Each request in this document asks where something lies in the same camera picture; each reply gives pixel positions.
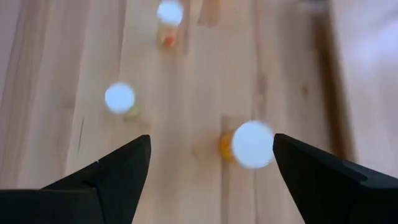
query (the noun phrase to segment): blurry white ball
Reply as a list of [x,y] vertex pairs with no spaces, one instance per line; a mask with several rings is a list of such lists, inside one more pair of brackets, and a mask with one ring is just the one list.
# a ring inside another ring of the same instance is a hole
[[258,169],[272,161],[273,144],[274,133],[268,125],[260,121],[249,121],[235,131],[232,152],[243,167]]
[[178,26],[183,19],[184,7],[177,0],[164,0],[157,9],[157,17],[164,23]]
[[105,92],[105,105],[114,114],[124,114],[134,106],[136,95],[124,82],[113,83]]

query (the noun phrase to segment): red object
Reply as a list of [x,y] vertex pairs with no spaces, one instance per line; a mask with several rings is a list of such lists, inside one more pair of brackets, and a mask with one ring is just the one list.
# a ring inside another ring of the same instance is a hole
[[165,47],[172,47],[175,43],[175,37],[174,36],[167,36],[164,41],[163,41],[163,45]]

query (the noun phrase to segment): orange object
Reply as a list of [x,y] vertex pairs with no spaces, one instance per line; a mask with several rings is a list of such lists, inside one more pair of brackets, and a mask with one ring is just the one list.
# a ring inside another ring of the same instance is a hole
[[164,47],[167,47],[167,48],[173,47],[174,44],[175,44],[175,37],[172,36],[172,35],[167,36],[167,37],[164,39],[164,41],[163,41],[163,46],[164,46]]
[[220,138],[220,146],[219,146],[220,153],[221,153],[222,157],[229,162],[235,161],[235,158],[232,154],[232,148],[231,148],[231,141],[232,141],[233,135],[234,135],[234,132],[230,131],[230,132],[224,134]]

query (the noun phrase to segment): wooden plank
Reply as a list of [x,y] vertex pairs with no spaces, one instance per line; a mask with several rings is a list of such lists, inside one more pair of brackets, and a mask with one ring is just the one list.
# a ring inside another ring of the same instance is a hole
[[21,3],[0,109],[2,187],[41,187],[63,175],[85,5]]
[[125,3],[122,0],[90,1],[66,174],[127,143],[113,144],[113,136],[123,134],[117,132],[122,120],[112,116],[104,105],[107,87],[119,79]]
[[330,8],[349,159],[398,177],[398,3],[330,1]]
[[121,79],[137,86],[137,120],[149,121],[152,136],[149,176],[134,222],[219,223],[221,123],[212,57],[217,36],[197,27],[200,2],[185,1],[179,46],[159,50],[158,3],[127,3]]
[[[317,7],[309,2],[254,2],[258,72],[264,85],[259,90],[265,96],[254,114],[277,133],[331,151],[313,39]],[[258,223],[303,223],[275,162],[256,171],[255,183]]]
[[19,9],[22,0],[0,1],[0,99],[4,91],[8,63],[19,18]]
[[[223,132],[252,118],[256,89],[256,46],[251,1],[221,1],[216,46]],[[256,223],[254,171],[223,163],[222,223]]]

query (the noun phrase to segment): black pointed object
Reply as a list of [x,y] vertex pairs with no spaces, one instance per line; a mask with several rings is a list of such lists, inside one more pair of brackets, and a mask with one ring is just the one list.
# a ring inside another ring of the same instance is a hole
[[273,150],[305,223],[398,223],[398,179],[284,134]]
[[40,190],[1,190],[0,223],[130,224],[147,177],[141,136]]

